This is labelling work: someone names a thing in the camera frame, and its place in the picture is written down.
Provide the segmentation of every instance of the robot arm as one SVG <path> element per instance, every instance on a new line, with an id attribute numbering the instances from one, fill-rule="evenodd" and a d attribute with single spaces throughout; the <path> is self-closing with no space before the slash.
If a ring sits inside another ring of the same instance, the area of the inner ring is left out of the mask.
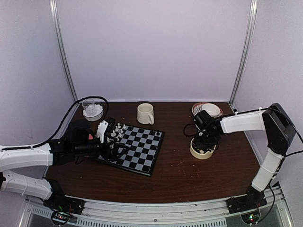
<path id="1" fill-rule="evenodd" d="M 272 104 L 269 108 L 260 108 L 258 111 L 215 119 L 206 111 L 202 111 L 194 117 L 194 121 L 197 127 L 202 129 L 195 136 L 198 149 L 212 148 L 223 134 L 251 130 L 266 131 L 267 155 L 247 189 L 247 196 L 227 201 L 230 213 L 254 208 L 258 203 L 262 204 L 263 192 L 277 174 L 295 136 L 295 130 L 281 105 Z"/>
<path id="2" fill-rule="evenodd" d="M 71 205 L 79 213 L 83 201 L 65 197 L 57 181 L 34 179 L 10 170 L 28 166 L 58 166 L 75 161 L 77 157 L 94 157 L 108 153 L 109 146 L 105 143 L 105 134 L 110 130 L 108 122 L 111 121 L 100 123 L 97 136 L 89 129 L 89 122 L 76 121 L 70 123 L 62 138 L 50 140 L 39 147 L 0 146 L 0 191 L 41 198 L 48 207 L 56 210 Z"/>

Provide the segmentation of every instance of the mug handle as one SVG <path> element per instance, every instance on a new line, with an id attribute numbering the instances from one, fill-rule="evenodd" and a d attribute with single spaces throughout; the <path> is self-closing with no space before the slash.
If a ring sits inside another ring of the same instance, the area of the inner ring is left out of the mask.
<path id="1" fill-rule="evenodd" d="M 155 123 L 155 119 L 154 119 L 153 115 L 149 114 L 148 116 L 150 118 L 149 124 L 154 124 Z"/>

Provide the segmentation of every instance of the black and white checkered board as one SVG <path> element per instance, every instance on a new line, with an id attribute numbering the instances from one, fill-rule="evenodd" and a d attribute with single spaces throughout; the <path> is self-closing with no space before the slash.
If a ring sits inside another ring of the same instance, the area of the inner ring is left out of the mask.
<path id="1" fill-rule="evenodd" d="M 164 132 L 137 128 L 125 125 L 120 144 L 130 149 L 116 162 L 104 160 L 99 156 L 98 161 L 128 171 L 151 176 L 158 153 L 164 138 Z"/>

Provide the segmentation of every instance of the zip tie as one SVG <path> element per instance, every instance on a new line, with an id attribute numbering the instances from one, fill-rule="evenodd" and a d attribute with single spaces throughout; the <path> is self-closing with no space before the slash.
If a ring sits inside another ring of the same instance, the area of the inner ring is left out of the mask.
<path id="1" fill-rule="evenodd" d="M 270 174 L 278 174 L 279 173 L 279 172 L 271 172 L 270 170 L 266 169 L 264 166 L 261 166 L 261 168 L 263 168 L 264 170 L 266 170 Z"/>

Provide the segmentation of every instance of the black mounting bracket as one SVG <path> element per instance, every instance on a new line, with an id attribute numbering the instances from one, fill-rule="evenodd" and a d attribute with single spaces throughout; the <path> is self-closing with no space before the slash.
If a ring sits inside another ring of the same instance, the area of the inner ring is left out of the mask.
<path id="1" fill-rule="evenodd" d="M 252 210 L 257 208 L 258 206 L 265 206 L 267 204 L 267 201 L 265 199 L 265 196 L 263 194 L 262 197 L 260 197 L 257 201 L 254 203 L 248 202 L 248 196 L 240 196 L 240 197 L 232 197 L 229 198 L 226 201 L 227 208 L 230 214 L 238 213 L 238 212 L 244 212 L 248 210 Z"/>

